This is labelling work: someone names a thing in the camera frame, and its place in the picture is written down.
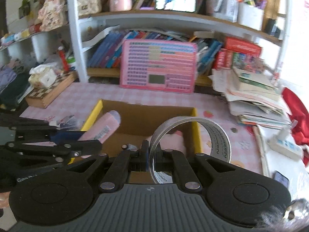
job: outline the smartphone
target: smartphone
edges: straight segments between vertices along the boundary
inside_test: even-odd
[[[155,9],[195,12],[196,0],[155,0]]]
[[[282,183],[287,189],[289,189],[289,179],[285,177],[283,174],[276,171],[274,173],[273,179]]]

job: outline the red cloth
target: red cloth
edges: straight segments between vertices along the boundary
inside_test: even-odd
[[[292,115],[289,116],[291,121],[294,119],[298,121],[296,127],[292,130],[296,144],[309,145],[309,114],[306,107],[296,94],[288,88],[283,90],[282,97],[291,110]],[[303,162],[307,165],[309,158],[304,156]]]

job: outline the tape roll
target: tape roll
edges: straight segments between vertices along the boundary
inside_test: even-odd
[[[183,123],[187,123],[187,122],[193,122],[193,121],[197,121],[198,123],[200,123],[203,127],[205,127],[205,129],[209,133],[209,136],[211,138],[211,154],[210,155],[212,157],[223,160],[225,162],[231,162],[230,140],[226,132],[216,122],[206,119],[206,118],[201,118],[201,117],[180,116],[180,117],[171,118],[165,121],[155,130],[151,138],[150,145],[149,145],[150,146],[149,171],[150,171],[153,181],[156,184],[159,184],[160,182],[155,176],[156,172],[154,171],[154,154],[155,154],[156,147],[159,144],[161,138],[171,129],[175,128],[176,126],[181,125]]]

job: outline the pink educational tablet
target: pink educational tablet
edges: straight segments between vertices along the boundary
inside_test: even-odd
[[[120,87],[192,93],[196,45],[167,40],[125,40]]]

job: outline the hand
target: hand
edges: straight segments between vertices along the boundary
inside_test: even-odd
[[[10,192],[0,193],[0,208],[9,207],[9,195]]]

